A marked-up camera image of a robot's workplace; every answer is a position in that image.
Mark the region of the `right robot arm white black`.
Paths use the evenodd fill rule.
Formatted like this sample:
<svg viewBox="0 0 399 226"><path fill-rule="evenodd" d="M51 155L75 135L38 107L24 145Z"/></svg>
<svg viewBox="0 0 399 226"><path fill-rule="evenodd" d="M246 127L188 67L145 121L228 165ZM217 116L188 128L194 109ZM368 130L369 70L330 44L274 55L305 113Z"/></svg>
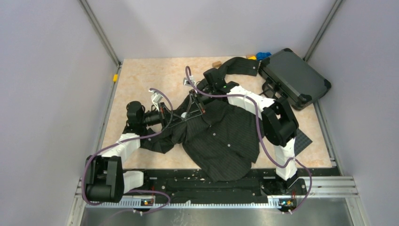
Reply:
<svg viewBox="0 0 399 226"><path fill-rule="evenodd" d="M263 97L236 82L226 82L215 68L206 71L204 77L206 85L200 89L194 85L191 69L186 66L185 81L194 91L211 99L226 98L228 104L241 107L257 117L255 125L258 136L265 136L274 146L274 158L267 150L264 152L276 166L276 188L282 194L290 193L298 180L295 138L299 123L288 101L283 97Z"/></svg>

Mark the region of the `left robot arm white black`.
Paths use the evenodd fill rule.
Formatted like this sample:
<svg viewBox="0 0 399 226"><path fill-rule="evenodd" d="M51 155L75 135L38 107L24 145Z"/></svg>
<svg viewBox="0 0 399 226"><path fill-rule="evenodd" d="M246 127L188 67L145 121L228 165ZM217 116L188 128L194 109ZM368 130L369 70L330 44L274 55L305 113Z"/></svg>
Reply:
<svg viewBox="0 0 399 226"><path fill-rule="evenodd" d="M87 158L81 182L82 197L87 204L119 202L131 190L142 195L150 191L151 182L144 178L143 172L123 169L123 163L135 150L172 126L171 101L160 90L150 89L150 92L155 110L146 113L140 102L130 102L128 119L119 139Z"/></svg>

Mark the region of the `black pinstriped shirt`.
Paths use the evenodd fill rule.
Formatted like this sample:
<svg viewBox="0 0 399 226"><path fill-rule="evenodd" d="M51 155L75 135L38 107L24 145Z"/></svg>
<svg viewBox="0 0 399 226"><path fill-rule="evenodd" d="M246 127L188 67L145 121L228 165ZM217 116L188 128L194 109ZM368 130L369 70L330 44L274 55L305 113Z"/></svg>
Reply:
<svg viewBox="0 0 399 226"><path fill-rule="evenodd" d="M208 100L205 108L205 114L142 140L141 147L167 153L181 144L214 182L239 180L251 170L260 152L255 116L221 98Z"/></svg>

